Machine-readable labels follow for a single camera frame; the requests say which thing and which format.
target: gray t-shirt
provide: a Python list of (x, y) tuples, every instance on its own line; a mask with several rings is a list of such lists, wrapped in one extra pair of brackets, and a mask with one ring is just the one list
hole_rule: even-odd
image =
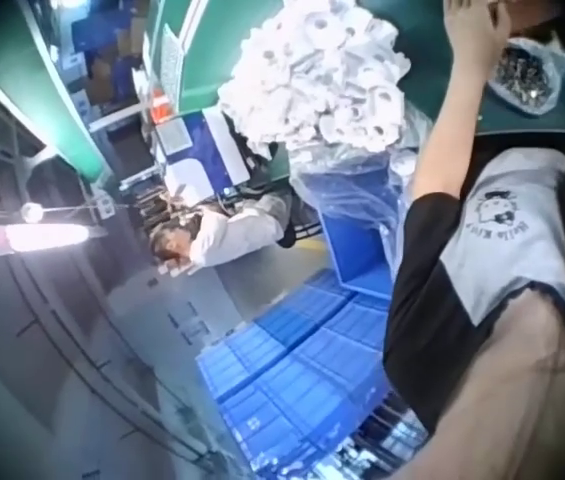
[(468, 195), (460, 226), (440, 259), (471, 322), (530, 282), (565, 303), (565, 235), (556, 184), (557, 150), (515, 148), (485, 167)]
[(409, 208), (384, 367), (429, 431), (514, 298), (540, 291), (565, 316), (563, 174), (558, 151), (511, 149), (464, 201), (432, 193)]

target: cartoon print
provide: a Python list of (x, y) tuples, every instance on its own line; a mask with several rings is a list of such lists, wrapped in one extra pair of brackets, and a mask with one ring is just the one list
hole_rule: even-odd
[(513, 202), (514, 198), (515, 196), (508, 190), (485, 193), (477, 208), (479, 222), (513, 225), (515, 211), (517, 210), (517, 206)]

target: plastic bag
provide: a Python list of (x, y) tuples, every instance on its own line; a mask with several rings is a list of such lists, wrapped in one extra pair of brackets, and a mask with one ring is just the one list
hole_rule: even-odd
[(394, 277), (402, 260), (416, 149), (428, 138), (432, 122), (407, 104), (404, 125), (400, 142), (379, 154), (326, 144), (289, 152), (290, 183), (299, 197), (323, 215), (377, 229)]
[(390, 154), (360, 157), (359, 169), (348, 172), (304, 168), (295, 162), (293, 152), (289, 155), (291, 185), (302, 200), (322, 214), (350, 218), (368, 228), (379, 223), (396, 224), (400, 192), (389, 181)]
[(565, 56), (528, 38), (511, 38), (489, 87), (524, 113), (544, 115), (558, 103)]

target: stack of crates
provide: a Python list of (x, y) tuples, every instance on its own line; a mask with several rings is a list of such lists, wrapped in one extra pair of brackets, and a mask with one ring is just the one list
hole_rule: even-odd
[(382, 403), (387, 311), (322, 270), (198, 357), (260, 478), (302, 477)]

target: woman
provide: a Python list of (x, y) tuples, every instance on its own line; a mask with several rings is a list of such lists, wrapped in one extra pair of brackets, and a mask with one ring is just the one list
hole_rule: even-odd
[(398, 393), (433, 433), (396, 479), (565, 478), (565, 155), (510, 149), (469, 186), (504, 2), (445, 0), (446, 97), (412, 184), (385, 340)]
[(179, 269), (199, 269), (230, 262), (273, 245), (285, 237), (291, 216), (290, 193), (266, 194), (257, 202), (245, 201), (228, 216), (201, 207), (186, 222), (175, 218), (151, 235), (151, 251)]

